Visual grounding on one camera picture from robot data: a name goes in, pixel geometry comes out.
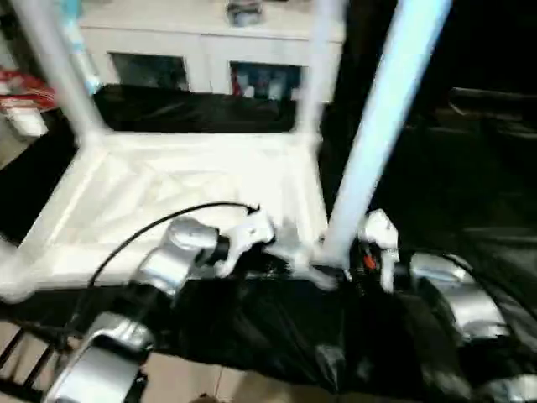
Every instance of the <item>floor tile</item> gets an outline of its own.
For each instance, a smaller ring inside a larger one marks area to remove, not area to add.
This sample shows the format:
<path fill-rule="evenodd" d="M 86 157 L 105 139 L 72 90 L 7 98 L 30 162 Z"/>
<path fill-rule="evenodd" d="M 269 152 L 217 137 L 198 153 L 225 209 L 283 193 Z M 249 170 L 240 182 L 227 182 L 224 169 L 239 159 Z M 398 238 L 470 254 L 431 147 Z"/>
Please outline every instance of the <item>floor tile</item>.
<path fill-rule="evenodd" d="M 204 393 L 213 395 L 220 368 L 152 354 L 145 366 L 149 384 L 143 394 L 143 402 L 188 403 Z"/>
<path fill-rule="evenodd" d="M 216 396 L 233 403 L 332 403 L 336 398 L 320 388 L 289 385 L 254 372 L 224 369 Z"/>

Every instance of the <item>white cabinet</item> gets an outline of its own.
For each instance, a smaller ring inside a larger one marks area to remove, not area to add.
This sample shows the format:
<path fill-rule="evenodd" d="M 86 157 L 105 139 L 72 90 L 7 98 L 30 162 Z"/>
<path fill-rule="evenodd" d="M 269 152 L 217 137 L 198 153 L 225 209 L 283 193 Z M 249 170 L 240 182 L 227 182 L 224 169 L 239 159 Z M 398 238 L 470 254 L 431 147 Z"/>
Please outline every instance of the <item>white cabinet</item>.
<path fill-rule="evenodd" d="M 185 84 L 193 92 L 211 91 L 200 35 L 131 29 L 83 29 L 82 33 L 97 72 L 105 83 L 151 82 L 153 77 L 147 70 L 152 66 L 166 69 L 169 75 L 176 74 L 178 82 L 185 76 Z M 159 60 L 151 63 L 152 58 Z M 135 76 L 140 81 L 132 82 Z"/>
<path fill-rule="evenodd" d="M 310 61 L 313 2 L 265 2 L 263 22 L 244 28 L 227 22 L 226 3 L 86 0 L 81 29 L 104 83 L 241 94 L 249 81 L 249 95 L 256 97 L 268 97 L 269 89 L 277 97 L 300 94 L 293 90 Z M 323 102 L 333 93 L 343 31 L 334 18 Z"/>

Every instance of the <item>black cable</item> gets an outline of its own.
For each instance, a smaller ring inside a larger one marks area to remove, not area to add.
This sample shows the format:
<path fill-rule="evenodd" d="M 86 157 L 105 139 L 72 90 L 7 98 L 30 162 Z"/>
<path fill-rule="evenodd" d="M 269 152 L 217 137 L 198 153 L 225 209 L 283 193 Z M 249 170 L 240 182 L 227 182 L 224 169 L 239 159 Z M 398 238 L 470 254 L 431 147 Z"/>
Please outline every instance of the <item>black cable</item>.
<path fill-rule="evenodd" d="M 99 276 L 101 275 L 102 271 L 107 267 L 107 265 L 122 251 L 124 250 L 132 241 L 149 231 L 150 229 L 153 229 L 157 227 L 158 225 L 162 224 L 163 222 L 169 221 L 173 218 L 176 218 L 178 216 L 182 216 L 185 214 L 188 214 L 189 212 L 195 212 L 198 210 L 202 210 L 205 208 L 211 208 L 211 207 L 243 207 L 248 210 L 248 213 L 254 212 L 256 209 L 239 202 L 232 202 L 232 201 L 215 201 L 212 203 L 205 203 L 200 204 L 198 206 L 188 207 L 183 210 L 179 210 L 178 212 L 172 212 L 171 214 L 168 214 L 167 216 L 161 217 L 156 221 L 153 221 L 152 223 L 146 225 L 143 228 L 140 228 L 138 231 L 136 231 L 133 235 L 125 239 L 123 242 L 119 244 L 108 256 L 106 259 L 102 261 L 102 263 L 97 267 L 93 275 L 91 276 L 90 280 L 88 281 L 87 287 L 81 292 L 81 295 L 78 297 L 75 308 L 73 309 L 73 313 L 71 314 L 70 320 L 65 324 L 65 332 L 67 334 L 74 332 L 76 330 L 76 327 L 80 324 L 83 314 L 83 306 L 86 305 L 87 300 L 90 295 L 90 291 L 92 288 L 95 287 L 95 283 Z"/>

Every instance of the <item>white plastic frame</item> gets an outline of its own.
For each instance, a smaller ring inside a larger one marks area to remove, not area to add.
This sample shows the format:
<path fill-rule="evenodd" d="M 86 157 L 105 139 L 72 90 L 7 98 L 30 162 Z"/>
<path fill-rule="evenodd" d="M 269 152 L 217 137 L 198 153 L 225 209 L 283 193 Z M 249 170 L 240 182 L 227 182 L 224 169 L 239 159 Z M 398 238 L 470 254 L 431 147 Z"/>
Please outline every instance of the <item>white plastic frame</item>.
<path fill-rule="evenodd" d="M 282 221 L 290 220 L 296 226 L 302 241 L 313 245 L 326 228 L 315 152 L 321 115 L 321 82 L 324 77 L 326 48 L 329 44 L 328 22 L 333 3 L 331 0 L 316 0 L 315 3 L 317 14 L 311 63 L 309 74 L 305 78 L 305 95 L 300 104 L 297 135 L 226 134 L 224 137 L 217 134 L 196 134 L 181 135 L 181 141 L 177 143 L 170 136 L 130 137 L 128 134 L 116 134 L 108 138 L 109 129 L 105 127 L 95 105 L 86 95 L 79 73 L 70 63 L 67 48 L 54 23 L 50 7 L 47 8 L 47 4 L 42 0 L 14 0 L 13 6 L 26 29 L 29 41 L 50 82 L 60 95 L 65 114 L 74 125 L 81 143 L 81 152 L 21 246 L 23 257 L 34 267 L 22 272 L 9 267 L 2 268 L 7 280 L 0 285 L 0 296 L 14 301 L 24 298 L 38 288 L 82 286 L 91 275 L 91 268 L 95 267 L 99 259 L 106 256 L 113 246 L 105 244 L 100 250 L 96 250 L 85 244 L 58 245 L 57 240 L 59 234 L 65 239 L 75 235 L 69 232 L 70 228 L 66 224 L 82 219 L 81 214 L 74 214 L 79 208 L 77 203 L 85 197 L 99 194 L 98 187 L 89 193 L 88 188 L 91 187 L 95 175 L 99 174 L 103 160 L 109 159 L 111 154 L 122 152 L 132 152 L 145 157 L 148 149 L 158 151 L 169 148 L 170 144 L 179 148 L 177 153 L 185 150 L 183 154 L 210 153 L 207 161 L 215 157 L 211 150 L 220 146 L 222 153 L 230 153 L 224 155 L 226 158 L 220 158 L 220 161 L 231 161 L 231 166 L 235 169 L 252 168 L 255 171 L 261 166 L 256 164 L 256 159 L 263 155 L 278 161 L 292 161 L 291 172 L 288 172 L 286 164 L 282 169 L 283 175 L 288 179 L 285 184 L 291 189 L 288 194 L 282 193 L 282 199 L 293 195 L 293 217 L 282 213 L 279 218 Z M 331 226 L 320 253 L 324 260 L 346 265 L 352 240 L 356 237 L 378 178 L 414 99 L 450 6 L 451 0 L 399 2 L 347 164 Z M 246 153 L 252 153 L 250 165 L 237 165 L 233 162 Z M 179 160 L 164 164 L 175 165 Z M 260 172 L 264 172 L 266 176 L 262 175 L 259 179 L 269 179 L 273 167 L 274 165 L 262 166 Z M 256 181 L 249 181 L 248 185 L 263 192 L 265 184 L 260 186 Z M 271 206 L 264 205 L 265 202 L 267 201 L 261 200 L 263 208 L 274 214 Z M 93 208 L 93 204 L 87 201 L 86 206 Z M 109 268 L 103 280 L 127 280 L 140 257 L 148 250 L 148 243 L 151 242 L 146 240 L 146 243 L 134 245 L 128 253 L 124 253 Z M 54 257 L 50 257 L 50 250 L 58 246 L 57 256 L 68 256 L 64 259 L 68 265 L 57 264 Z"/>
<path fill-rule="evenodd" d="M 42 288 L 83 287 L 99 262 L 134 230 L 203 202 L 259 204 L 277 224 L 295 227 L 300 239 L 313 246 L 327 221 L 315 158 L 321 94 L 309 87 L 321 83 L 325 74 L 324 63 L 314 55 L 326 58 L 333 14 L 330 0 L 318 0 L 316 6 L 321 12 L 311 41 L 315 63 L 305 78 L 310 98 L 300 105 L 294 133 L 173 135 L 112 133 L 71 63 L 51 2 L 13 1 L 29 43 L 73 123 L 80 149 L 17 258 L 0 267 L 0 296 L 16 301 Z M 225 229 L 243 214 L 222 208 L 196 217 Z M 99 280 L 127 281 L 163 230 L 164 226 L 148 233 L 126 249 Z"/>

